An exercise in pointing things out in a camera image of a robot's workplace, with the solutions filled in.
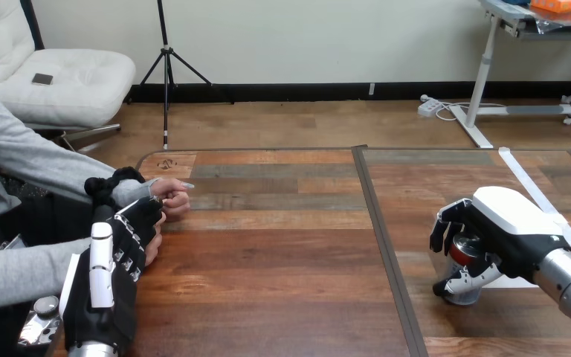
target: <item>person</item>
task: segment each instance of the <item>person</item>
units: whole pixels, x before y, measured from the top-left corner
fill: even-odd
[[[5,325],[1,322],[14,319],[12,309],[5,308],[7,311],[3,313],[3,306],[23,303],[28,309],[29,304],[25,302],[59,294],[71,255],[84,251],[90,240],[86,237],[90,235],[92,206],[84,190],[85,181],[91,177],[111,177],[115,170],[45,140],[1,103],[0,168],[10,176],[50,192],[42,198],[17,199],[8,195],[0,182],[0,232],[9,238],[21,234],[28,244],[28,248],[0,250],[2,334]],[[150,195],[164,199],[164,215],[157,223],[156,237],[146,247],[147,264],[158,254],[161,245],[160,224],[166,218],[167,221],[181,219],[190,209],[185,185],[173,178],[144,183],[122,180],[111,197],[117,205],[126,206]],[[22,323],[13,324],[18,325],[18,332],[26,314]]]

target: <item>wooden table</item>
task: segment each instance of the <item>wooden table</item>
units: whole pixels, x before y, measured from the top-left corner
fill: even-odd
[[[512,152],[571,224],[571,155]],[[469,308],[432,293],[443,254],[429,236],[438,209],[483,186],[528,196],[498,151],[364,150],[367,169],[430,356],[571,356],[571,320],[539,288],[484,289]]]
[[[571,153],[513,154],[571,224]],[[438,209],[482,186],[526,194],[497,151],[158,152],[140,171],[196,188],[139,281],[130,356],[571,356],[540,289],[469,308],[432,294]]]

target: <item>cable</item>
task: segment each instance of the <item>cable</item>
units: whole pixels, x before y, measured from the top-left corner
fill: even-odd
[[[421,101],[424,102],[424,103],[427,102],[427,101],[429,101],[430,99],[434,99],[434,98],[428,97],[428,96],[425,95],[425,94],[422,95],[422,97],[421,97]],[[443,104],[443,107],[441,107],[441,109],[438,109],[434,114],[436,115],[436,117],[437,117],[438,119],[445,120],[445,121],[455,121],[456,118],[444,118],[444,117],[442,117],[442,116],[439,114],[442,110],[449,110],[449,108],[450,108],[451,106],[459,106],[459,107],[461,107],[461,108],[463,108],[463,109],[469,109],[469,102],[459,102],[459,103],[449,103],[449,102],[442,102],[442,101],[439,101],[439,102],[440,102],[441,104]],[[505,105],[503,105],[503,104],[496,104],[496,103],[481,103],[480,105],[481,105],[481,106],[505,106]]]

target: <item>red can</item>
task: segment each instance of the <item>red can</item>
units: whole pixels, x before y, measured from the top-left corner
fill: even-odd
[[[468,266],[478,257],[484,255],[480,250],[478,239],[467,237],[465,234],[457,234],[452,238],[450,251],[448,252],[448,269],[446,277],[451,276],[461,270],[463,266]],[[454,305],[473,305],[480,297],[482,288],[476,288],[462,294],[446,296],[445,299]]]

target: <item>orange box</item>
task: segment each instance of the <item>orange box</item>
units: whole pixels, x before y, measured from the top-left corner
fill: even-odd
[[[553,13],[571,13],[571,0],[532,0],[531,6]]]

